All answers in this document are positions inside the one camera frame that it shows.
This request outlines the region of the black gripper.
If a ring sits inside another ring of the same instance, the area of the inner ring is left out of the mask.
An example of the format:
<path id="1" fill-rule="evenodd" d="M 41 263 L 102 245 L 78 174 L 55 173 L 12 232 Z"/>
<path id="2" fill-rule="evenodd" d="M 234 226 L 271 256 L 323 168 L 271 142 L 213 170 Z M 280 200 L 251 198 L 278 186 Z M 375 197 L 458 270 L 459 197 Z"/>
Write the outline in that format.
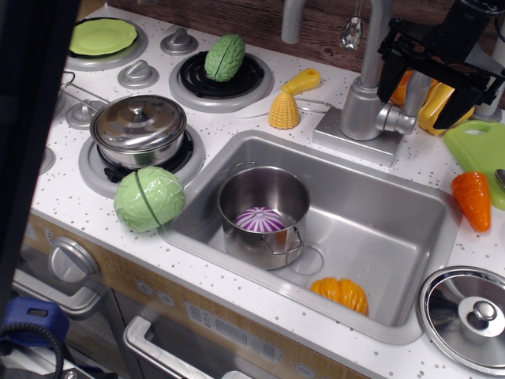
<path id="1" fill-rule="evenodd" d="M 490 104 L 500 87 L 500 64 L 478 41 L 488 21 L 459 18 L 437 25 L 394 18 L 380 44 L 383 68 L 377 95 L 387 103 L 407 69 L 414 69 L 455 88 L 433 128 L 449 129 L 474 105 Z"/>

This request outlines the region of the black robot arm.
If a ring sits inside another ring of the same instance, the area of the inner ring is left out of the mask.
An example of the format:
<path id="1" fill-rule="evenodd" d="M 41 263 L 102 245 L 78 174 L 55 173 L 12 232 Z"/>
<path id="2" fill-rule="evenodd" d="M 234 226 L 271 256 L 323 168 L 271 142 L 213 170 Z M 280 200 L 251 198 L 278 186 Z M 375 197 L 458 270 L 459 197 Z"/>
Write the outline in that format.
<path id="1" fill-rule="evenodd" d="M 391 98 L 411 68 L 454 89 L 435 129 L 454 125 L 476 105 L 491 104 L 504 83 L 504 66 L 486 54 L 478 40 L 490 20 L 503 13 L 503 1 L 455 1 L 438 25 L 392 19 L 378 50 L 384 60 L 380 100 Z"/>

